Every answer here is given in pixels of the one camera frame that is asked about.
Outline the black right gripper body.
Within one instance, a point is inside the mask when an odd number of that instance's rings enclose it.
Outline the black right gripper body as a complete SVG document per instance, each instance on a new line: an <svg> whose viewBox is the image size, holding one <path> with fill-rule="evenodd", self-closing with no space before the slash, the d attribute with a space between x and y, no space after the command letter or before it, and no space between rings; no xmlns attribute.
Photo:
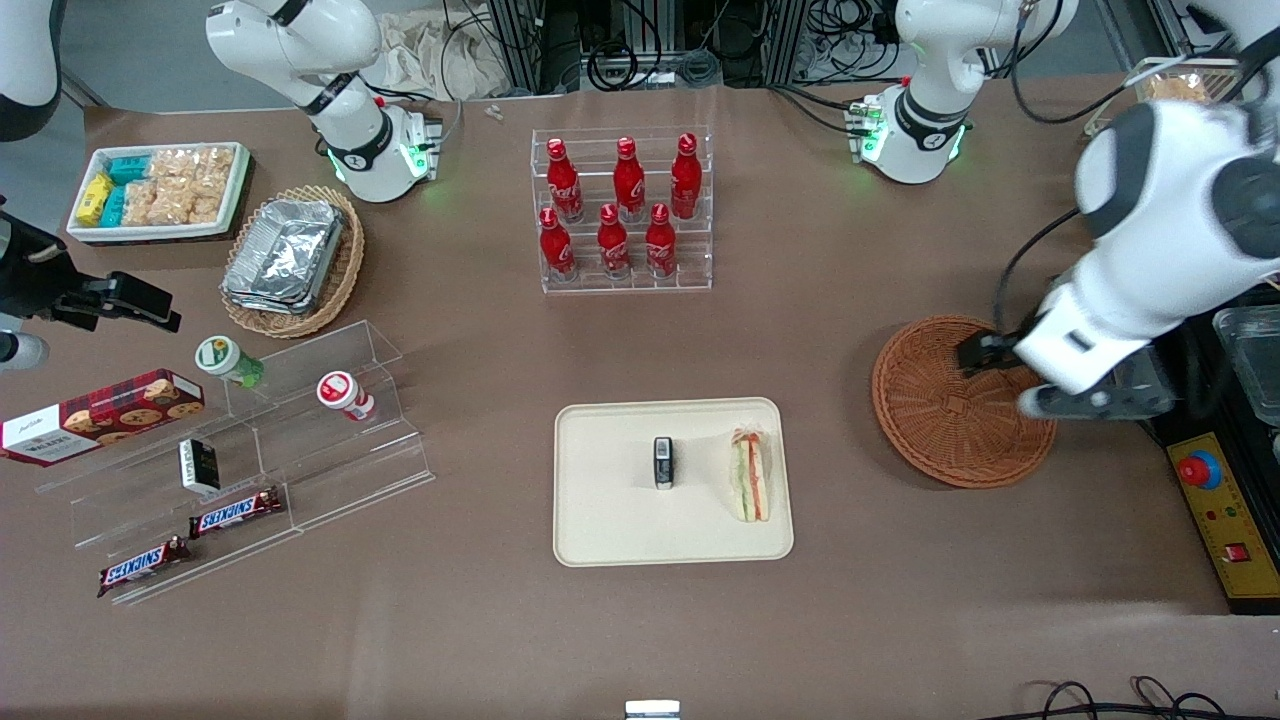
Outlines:
<svg viewBox="0 0 1280 720"><path fill-rule="evenodd" d="M77 269L55 234L1 214L1 313L32 318L77 288Z"/></svg>

